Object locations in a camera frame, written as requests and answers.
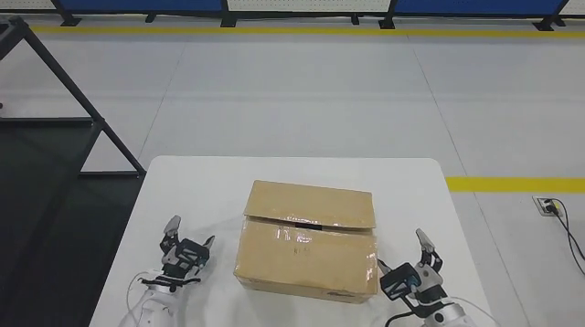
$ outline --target floor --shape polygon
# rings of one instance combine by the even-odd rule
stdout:
[[[527,22],[397,26],[534,29]],[[40,37],[145,166],[161,154],[430,157],[447,176],[585,176],[583,39]],[[0,63],[0,101],[5,117],[84,115],[24,44]],[[130,167],[100,138],[85,168]],[[585,196],[551,195],[566,204],[585,242]],[[452,194],[502,325],[581,326],[585,280],[562,227],[540,216],[531,196]]]

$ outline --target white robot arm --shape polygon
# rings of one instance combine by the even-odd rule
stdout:
[[[209,260],[214,236],[203,245],[190,239],[179,241],[180,216],[173,216],[165,227],[160,243],[163,270],[152,280],[140,279],[146,285],[143,297],[123,317],[119,327],[176,327],[176,315],[181,304],[183,286],[199,282],[196,275]]]
[[[378,260],[383,276],[380,287],[391,300],[402,299],[411,312],[399,314],[386,322],[386,327],[397,318],[416,315],[424,320],[422,327],[476,327],[472,318],[463,307],[450,301],[442,288],[439,271],[442,259],[435,246],[421,229],[417,229],[422,255],[420,261],[412,267],[404,263],[391,269],[384,261]]]

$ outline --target yellow floor line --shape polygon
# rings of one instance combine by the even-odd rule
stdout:
[[[585,193],[580,177],[446,177],[453,193]]]
[[[398,37],[522,37],[522,38],[585,38],[585,31],[537,30],[449,30],[449,29],[366,29],[339,27],[164,27],[164,26],[32,26],[36,33],[71,34],[286,34],[338,36],[398,36]]]

